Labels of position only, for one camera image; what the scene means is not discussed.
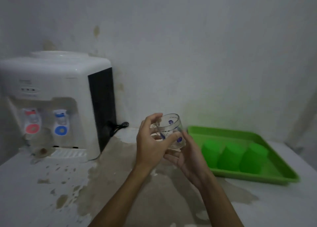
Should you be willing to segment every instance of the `right hand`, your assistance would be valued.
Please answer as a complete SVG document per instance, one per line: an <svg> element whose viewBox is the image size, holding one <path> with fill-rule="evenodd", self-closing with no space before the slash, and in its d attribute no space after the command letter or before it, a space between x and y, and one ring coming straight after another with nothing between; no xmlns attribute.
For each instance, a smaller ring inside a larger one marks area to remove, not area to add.
<svg viewBox="0 0 317 227"><path fill-rule="evenodd" d="M183 131L182 134L186 140L186 146L181 151L168 149L165 152L164 159L179 167L188 180L197 189L201 189L205 180L210 176L213 177L213 174L201 153L200 147L188 133Z"/></svg>

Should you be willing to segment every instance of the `green tray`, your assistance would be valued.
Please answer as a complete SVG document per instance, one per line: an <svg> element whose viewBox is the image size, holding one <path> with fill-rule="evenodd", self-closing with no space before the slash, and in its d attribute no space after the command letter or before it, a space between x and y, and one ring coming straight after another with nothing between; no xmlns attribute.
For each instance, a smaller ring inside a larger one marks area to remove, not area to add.
<svg viewBox="0 0 317 227"><path fill-rule="evenodd" d="M217 167L210 168L216 176L279 185L285 185L288 182L299 182L297 173L295 173L261 136L255 133L199 126L188 127L188 133L193 137L200 148L202 148L206 141L214 141L224 146L220 151L223 151L227 144L239 145L246 150L251 143L259 144L268 150L267 161L263 164L258 174L241 172L240 169L231 171Z"/></svg>

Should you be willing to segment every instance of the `power cord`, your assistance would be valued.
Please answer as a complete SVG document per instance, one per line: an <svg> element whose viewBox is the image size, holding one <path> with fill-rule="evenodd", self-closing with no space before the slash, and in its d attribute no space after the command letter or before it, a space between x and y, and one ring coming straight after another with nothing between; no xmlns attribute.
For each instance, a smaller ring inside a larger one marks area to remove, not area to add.
<svg viewBox="0 0 317 227"><path fill-rule="evenodd" d="M108 122L109 127L111 128L110 130L110 137L114 136L120 129L124 129L126 127L129 127L128 122L123 122L122 124L114 124L112 122Z"/></svg>

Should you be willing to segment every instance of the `green cup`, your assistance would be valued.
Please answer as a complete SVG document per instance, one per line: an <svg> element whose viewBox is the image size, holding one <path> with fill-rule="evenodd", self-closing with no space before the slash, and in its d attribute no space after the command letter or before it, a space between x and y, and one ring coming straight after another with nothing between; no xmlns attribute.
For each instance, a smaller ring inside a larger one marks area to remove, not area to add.
<svg viewBox="0 0 317 227"><path fill-rule="evenodd" d="M266 163L268 149L264 146L251 143L242 157L240 171L245 173L259 174L262 166Z"/></svg>
<svg viewBox="0 0 317 227"><path fill-rule="evenodd" d="M207 140L201 149L205 161L209 168L217 168L217 161L220 155L221 142L215 140Z"/></svg>
<svg viewBox="0 0 317 227"><path fill-rule="evenodd" d="M218 160L218 169L239 171L239 165L245 149L236 144L228 143Z"/></svg>

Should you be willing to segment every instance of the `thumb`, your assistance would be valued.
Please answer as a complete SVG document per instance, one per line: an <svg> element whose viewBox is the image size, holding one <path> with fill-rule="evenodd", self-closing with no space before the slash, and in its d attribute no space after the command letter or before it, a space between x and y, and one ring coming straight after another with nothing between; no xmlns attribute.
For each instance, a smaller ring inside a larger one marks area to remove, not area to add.
<svg viewBox="0 0 317 227"><path fill-rule="evenodd" d="M182 134L180 132L174 132L169 137L166 138L166 140L162 141L161 144L163 145L164 149L168 149L169 146L172 145L179 137L182 137Z"/></svg>

